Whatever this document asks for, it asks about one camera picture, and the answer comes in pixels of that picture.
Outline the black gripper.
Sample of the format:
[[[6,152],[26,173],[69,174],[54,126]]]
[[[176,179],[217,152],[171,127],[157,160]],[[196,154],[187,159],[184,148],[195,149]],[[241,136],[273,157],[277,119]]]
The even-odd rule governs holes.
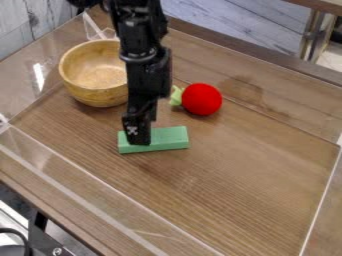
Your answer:
[[[151,121],[156,121],[157,100],[171,91],[171,49],[125,49],[124,62],[128,78],[128,107],[121,122],[131,145],[151,144]]]

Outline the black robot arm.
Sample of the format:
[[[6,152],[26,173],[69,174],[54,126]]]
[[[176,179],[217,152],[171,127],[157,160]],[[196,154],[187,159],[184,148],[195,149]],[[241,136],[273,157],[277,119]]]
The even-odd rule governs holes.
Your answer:
[[[125,63],[128,105],[121,124],[131,145],[151,144],[151,123],[157,101],[172,84],[172,53],[161,44],[168,21],[160,0],[66,0],[78,9],[100,5],[110,16],[120,40],[119,56]]]

